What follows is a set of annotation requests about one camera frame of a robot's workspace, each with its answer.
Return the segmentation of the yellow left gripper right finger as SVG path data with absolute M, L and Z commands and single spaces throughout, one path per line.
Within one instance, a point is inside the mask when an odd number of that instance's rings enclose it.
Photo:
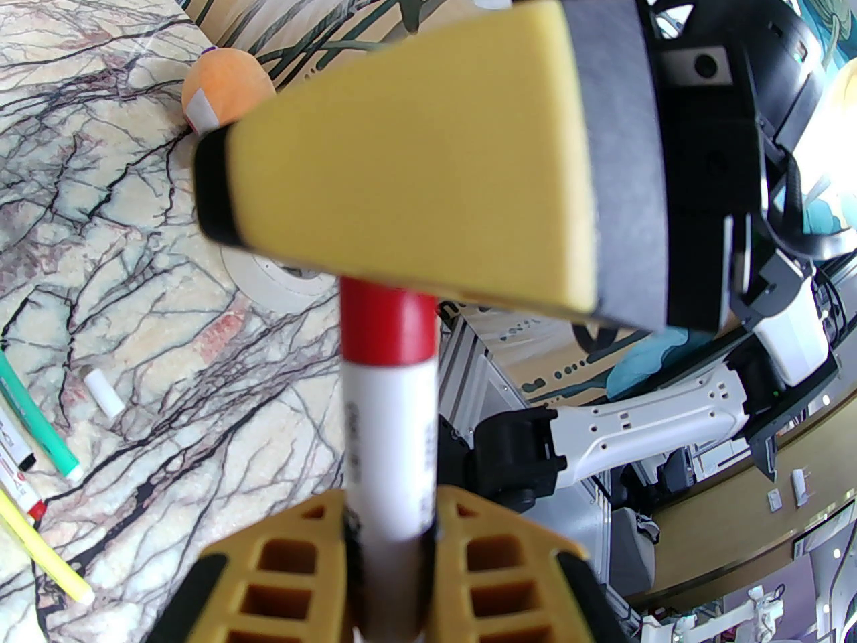
M 431 642 L 625 642 L 578 543 L 456 486 L 437 491 Z

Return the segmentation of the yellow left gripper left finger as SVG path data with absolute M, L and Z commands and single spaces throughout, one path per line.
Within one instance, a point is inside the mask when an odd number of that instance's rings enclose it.
M 203 549 L 146 641 L 352 641 L 344 508 L 328 490 Z

